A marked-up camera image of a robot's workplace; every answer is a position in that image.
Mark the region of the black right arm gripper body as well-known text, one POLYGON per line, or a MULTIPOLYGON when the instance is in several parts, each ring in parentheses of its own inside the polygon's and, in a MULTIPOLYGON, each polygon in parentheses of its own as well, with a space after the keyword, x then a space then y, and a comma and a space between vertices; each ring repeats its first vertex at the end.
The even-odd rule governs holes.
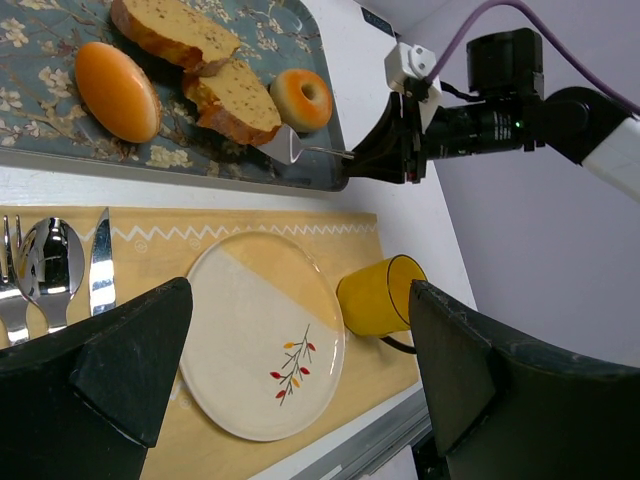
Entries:
POLYGON ((469 91, 439 79, 442 104, 412 139, 406 181, 420 182, 429 160, 536 146, 525 118, 543 100, 540 35, 528 28, 485 35, 467 44, 466 58, 469 91))

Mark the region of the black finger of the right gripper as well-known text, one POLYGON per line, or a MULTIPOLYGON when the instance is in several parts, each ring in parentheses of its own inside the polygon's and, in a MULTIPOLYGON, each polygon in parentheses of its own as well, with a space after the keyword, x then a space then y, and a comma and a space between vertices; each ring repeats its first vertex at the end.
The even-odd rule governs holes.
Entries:
POLYGON ((402 115, 402 97, 391 92, 385 110, 366 137, 353 149, 352 160, 342 160, 342 173, 349 178, 404 181, 403 138, 407 128, 402 115))

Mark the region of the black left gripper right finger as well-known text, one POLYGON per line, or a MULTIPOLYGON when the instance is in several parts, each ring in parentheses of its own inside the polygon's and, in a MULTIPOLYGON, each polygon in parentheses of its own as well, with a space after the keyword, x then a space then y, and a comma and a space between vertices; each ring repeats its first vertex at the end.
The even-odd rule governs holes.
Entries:
POLYGON ((454 479, 635 479, 639 371, 556 347, 426 281, 409 300, 438 454, 454 479))

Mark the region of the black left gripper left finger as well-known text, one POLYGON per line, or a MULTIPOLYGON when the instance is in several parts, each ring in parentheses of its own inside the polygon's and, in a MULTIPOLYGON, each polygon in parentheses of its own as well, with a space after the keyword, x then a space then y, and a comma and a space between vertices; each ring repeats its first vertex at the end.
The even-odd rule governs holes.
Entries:
POLYGON ((177 277, 1 352, 4 479, 137 479, 156 446, 193 308, 177 277))

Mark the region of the metal spatula wooden handle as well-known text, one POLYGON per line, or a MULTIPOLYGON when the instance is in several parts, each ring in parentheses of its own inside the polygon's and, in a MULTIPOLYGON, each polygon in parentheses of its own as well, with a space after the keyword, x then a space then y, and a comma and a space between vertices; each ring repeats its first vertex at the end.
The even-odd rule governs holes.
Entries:
POLYGON ((354 152, 304 145, 297 132, 286 124, 278 129, 272 140, 258 145, 257 149, 284 165, 295 164, 305 151, 330 154, 347 160, 355 158, 354 152))

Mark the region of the small bread slice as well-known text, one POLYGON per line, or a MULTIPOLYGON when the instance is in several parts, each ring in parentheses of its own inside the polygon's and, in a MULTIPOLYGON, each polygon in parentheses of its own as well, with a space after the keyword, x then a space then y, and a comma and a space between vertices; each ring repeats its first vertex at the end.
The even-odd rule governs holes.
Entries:
POLYGON ((196 106, 197 126, 237 144, 266 144, 282 126, 267 88, 241 59, 230 59, 211 77, 184 75, 182 90, 196 106))

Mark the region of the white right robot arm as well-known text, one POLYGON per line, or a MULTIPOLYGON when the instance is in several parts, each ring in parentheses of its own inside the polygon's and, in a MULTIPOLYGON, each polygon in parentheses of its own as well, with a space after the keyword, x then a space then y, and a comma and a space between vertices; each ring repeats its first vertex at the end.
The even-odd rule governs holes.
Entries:
MULTIPOLYGON (((599 81, 545 95, 542 45, 522 28, 468 43, 467 92, 420 46, 386 57, 391 90, 348 177, 416 183, 431 160, 550 147, 631 198, 639 195, 639 111, 599 81)), ((635 479, 639 371, 574 353, 483 315, 412 278, 408 311, 434 442, 453 479, 635 479)))

